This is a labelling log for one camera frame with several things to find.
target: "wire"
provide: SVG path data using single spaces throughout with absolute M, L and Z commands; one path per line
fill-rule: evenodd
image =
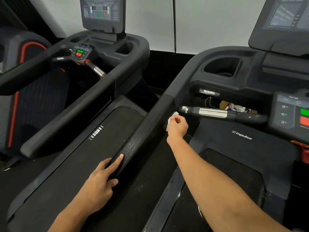
M 212 97 L 206 98 L 206 100 L 205 100 L 205 107 L 207 108 L 207 106 L 206 106 L 206 101 L 207 101 L 207 99 L 209 99 L 209 105 L 212 106 L 213 108 L 217 109 L 216 107 L 214 107 L 213 105 L 211 105 L 211 99 L 212 99 Z

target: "monitor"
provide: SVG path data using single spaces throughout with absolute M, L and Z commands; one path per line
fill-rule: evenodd
M 83 27 L 105 33 L 125 30 L 126 0 L 80 0 Z
M 309 0 L 266 0 L 249 40 L 252 48 L 309 54 Z

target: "red button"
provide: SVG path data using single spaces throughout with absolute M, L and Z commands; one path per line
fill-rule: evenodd
M 307 126 L 309 126 L 309 118 L 304 117 L 304 116 L 301 116 L 301 117 L 300 117 L 300 123 L 301 123 L 302 125 L 307 125 Z

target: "right hand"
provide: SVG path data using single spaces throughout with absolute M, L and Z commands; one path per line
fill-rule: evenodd
M 168 125 L 168 144 L 176 142 L 177 140 L 183 139 L 188 130 L 188 124 L 186 119 L 180 115 L 173 115 Z

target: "forearm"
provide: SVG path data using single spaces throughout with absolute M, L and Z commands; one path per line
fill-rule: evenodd
M 72 202 L 57 216 L 48 232 L 78 232 L 87 217 L 88 214 Z
M 204 161 L 184 141 L 170 145 L 187 186 L 216 232 L 282 231 L 228 176 Z

